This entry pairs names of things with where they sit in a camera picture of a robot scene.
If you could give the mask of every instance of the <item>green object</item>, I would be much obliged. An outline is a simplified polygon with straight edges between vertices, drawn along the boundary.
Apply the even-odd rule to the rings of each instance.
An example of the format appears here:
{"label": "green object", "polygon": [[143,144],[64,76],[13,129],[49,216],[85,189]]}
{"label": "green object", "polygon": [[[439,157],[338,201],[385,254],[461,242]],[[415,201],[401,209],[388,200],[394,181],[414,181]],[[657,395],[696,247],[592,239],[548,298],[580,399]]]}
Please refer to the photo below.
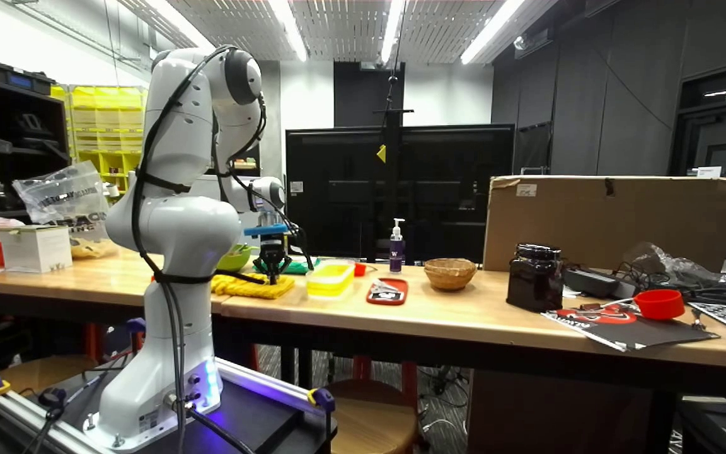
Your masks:
{"label": "green object", "polygon": [[216,271],[240,272],[250,258],[253,258],[250,244],[235,244],[226,254],[221,254],[221,260],[216,263]]}
{"label": "green object", "polygon": [[[255,267],[257,267],[257,272],[267,272],[267,271],[264,271],[264,263],[259,263],[259,260],[255,260]],[[293,263],[282,271],[282,274],[307,274],[307,263],[293,260]]]}

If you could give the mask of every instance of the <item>black monitor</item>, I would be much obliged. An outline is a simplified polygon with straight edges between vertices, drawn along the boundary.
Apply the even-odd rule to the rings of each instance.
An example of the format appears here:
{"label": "black monitor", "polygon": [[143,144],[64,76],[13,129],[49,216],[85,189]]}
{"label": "black monitor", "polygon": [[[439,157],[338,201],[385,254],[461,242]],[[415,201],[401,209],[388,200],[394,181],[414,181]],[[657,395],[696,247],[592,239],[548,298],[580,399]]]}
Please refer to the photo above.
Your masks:
{"label": "black monitor", "polygon": [[488,177],[511,171],[515,127],[407,127],[378,157],[380,129],[288,132],[288,216],[316,254],[385,258],[407,216],[409,260],[481,260]]}

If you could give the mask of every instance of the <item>white box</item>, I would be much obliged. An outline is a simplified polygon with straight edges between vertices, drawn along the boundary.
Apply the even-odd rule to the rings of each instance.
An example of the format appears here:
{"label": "white box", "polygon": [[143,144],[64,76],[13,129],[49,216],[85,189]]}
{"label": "white box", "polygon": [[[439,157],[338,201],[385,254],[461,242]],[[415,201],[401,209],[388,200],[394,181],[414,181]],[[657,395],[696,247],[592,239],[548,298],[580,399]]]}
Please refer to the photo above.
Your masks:
{"label": "white box", "polygon": [[70,267],[67,228],[0,229],[7,272],[52,272]]}

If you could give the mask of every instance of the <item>wooden bowl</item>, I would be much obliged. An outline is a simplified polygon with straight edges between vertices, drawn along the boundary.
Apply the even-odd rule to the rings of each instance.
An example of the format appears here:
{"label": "wooden bowl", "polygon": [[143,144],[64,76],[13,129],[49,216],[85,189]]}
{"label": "wooden bowl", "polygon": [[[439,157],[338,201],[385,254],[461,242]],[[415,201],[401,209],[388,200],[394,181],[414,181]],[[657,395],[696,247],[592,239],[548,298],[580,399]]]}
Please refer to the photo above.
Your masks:
{"label": "wooden bowl", "polygon": [[423,263],[423,272],[429,274],[430,288],[456,292],[473,278],[473,263],[467,258],[433,258]]}

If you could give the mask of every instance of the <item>workbench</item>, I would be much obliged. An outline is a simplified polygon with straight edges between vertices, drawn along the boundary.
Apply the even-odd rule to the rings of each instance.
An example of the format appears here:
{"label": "workbench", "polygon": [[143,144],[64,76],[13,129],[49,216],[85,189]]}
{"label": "workbench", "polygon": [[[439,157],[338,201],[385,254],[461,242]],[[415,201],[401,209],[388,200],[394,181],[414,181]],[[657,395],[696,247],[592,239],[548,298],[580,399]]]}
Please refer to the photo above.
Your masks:
{"label": "workbench", "polygon": [[[657,452],[665,452],[678,393],[726,393],[726,329],[714,320],[703,324],[719,341],[616,354],[554,320],[507,305],[504,272],[480,271],[467,291],[436,292],[422,267],[407,267],[407,305],[365,302],[369,282],[385,272],[385,264],[374,264],[336,302],[306,301],[302,282],[280,301],[214,298],[216,339],[301,349],[302,364],[311,364],[311,349],[320,349],[654,389],[649,440]],[[132,253],[75,263],[52,274],[0,272],[0,312],[118,324],[142,312],[148,281],[152,272]],[[282,378],[293,382],[291,361],[286,358]],[[307,377],[301,368],[298,383],[311,385]]]}

